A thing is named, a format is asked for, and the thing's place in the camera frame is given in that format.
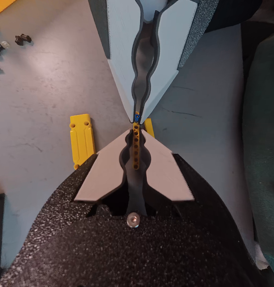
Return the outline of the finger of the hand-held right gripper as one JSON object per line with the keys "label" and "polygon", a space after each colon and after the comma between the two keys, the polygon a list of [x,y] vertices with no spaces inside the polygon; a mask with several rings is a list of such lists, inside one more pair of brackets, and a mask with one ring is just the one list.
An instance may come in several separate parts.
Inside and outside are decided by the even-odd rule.
{"label": "finger of the hand-held right gripper", "polygon": [[109,32],[109,67],[122,104],[132,123],[136,111],[133,91],[137,79],[136,50],[143,25],[143,8],[140,1],[107,0]]}
{"label": "finger of the hand-held right gripper", "polygon": [[179,61],[197,6],[197,2],[190,0],[171,1],[154,21],[154,56],[146,76],[146,91],[140,104],[140,124],[149,117],[178,74]]}

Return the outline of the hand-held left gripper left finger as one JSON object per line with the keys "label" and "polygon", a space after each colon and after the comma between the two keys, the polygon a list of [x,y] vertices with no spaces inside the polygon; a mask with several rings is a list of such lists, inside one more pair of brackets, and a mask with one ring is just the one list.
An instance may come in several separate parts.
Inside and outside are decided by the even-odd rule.
{"label": "hand-held left gripper left finger", "polygon": [[97,202],[124,185],[133,130],[129,129],[97,153],[74,201]]}

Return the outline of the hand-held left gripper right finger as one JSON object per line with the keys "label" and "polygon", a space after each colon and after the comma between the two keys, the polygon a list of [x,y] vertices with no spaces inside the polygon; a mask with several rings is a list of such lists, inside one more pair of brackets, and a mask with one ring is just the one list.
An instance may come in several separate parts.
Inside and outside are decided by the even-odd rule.
{"label": "hand-held left gripper right finger", "polygon": [[142,161],[149,187],[173,202],[194,201],[173,152],[144,130],[142,139]]}

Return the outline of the yellow lego beam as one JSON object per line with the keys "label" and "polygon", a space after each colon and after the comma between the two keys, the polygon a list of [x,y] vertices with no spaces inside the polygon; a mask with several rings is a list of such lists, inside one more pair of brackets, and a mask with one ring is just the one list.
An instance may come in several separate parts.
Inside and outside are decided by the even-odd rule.
{"label": "yellow lego beam", "polygon": [[139,129],[139,123],[133,123],[133,169],[138,170],[139,169],[139,161],[140,161],[140,129]]}
{"label": "yellow lego beam", "polygon": [[153,138],[155,138],[151,118],[147,118],[147,119],[144,121],[144,125],[145,125],[145,130],[146,130],[146,132],[147,132],[149,135],[151,135]]}

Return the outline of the yellow lego panel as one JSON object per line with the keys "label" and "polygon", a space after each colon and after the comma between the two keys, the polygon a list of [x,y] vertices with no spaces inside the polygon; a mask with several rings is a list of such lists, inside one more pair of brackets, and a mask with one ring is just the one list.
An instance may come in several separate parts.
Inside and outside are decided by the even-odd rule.
{"label": "yellow lego panel", "polygon": [[74,169],[78,169],[96,153],[93,129],[89,114],[70,117],[70,138]]}

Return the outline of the pile of small lego pins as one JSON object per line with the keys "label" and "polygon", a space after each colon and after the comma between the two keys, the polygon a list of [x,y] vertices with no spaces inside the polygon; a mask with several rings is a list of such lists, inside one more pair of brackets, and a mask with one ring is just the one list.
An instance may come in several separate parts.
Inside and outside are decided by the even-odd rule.
{"label": "pile of small lego pins", "polygon": [[[16,35],[15,36],[15,43],[19,46],[23,46],[24,43],[32,43],[32,39],[29,35],[26,34],[21,34],[21,35]],[[4,50],[9,48],[9,43],[6,41],[1,41],[0,42],[0,56]]]}

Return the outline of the yellow plastic bin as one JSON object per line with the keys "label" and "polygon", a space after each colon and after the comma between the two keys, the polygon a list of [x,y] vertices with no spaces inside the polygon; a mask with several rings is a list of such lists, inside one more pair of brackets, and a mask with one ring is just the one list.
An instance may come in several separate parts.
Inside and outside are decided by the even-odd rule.
{"label": "yellow plastic bin", "polygon": [[7,7],[13,4],[16,0],[0,0],[0,13],[4,11]]}

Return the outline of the person in green sweatshirt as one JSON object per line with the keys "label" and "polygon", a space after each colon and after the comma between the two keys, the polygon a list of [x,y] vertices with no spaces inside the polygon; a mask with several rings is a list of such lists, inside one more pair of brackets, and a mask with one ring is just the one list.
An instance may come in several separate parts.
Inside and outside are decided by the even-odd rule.
{"label": "person in green sweatshirt", "polygon": [[258,45],[250,66],[242,137],[258,242],[274,271],[274,35]]}

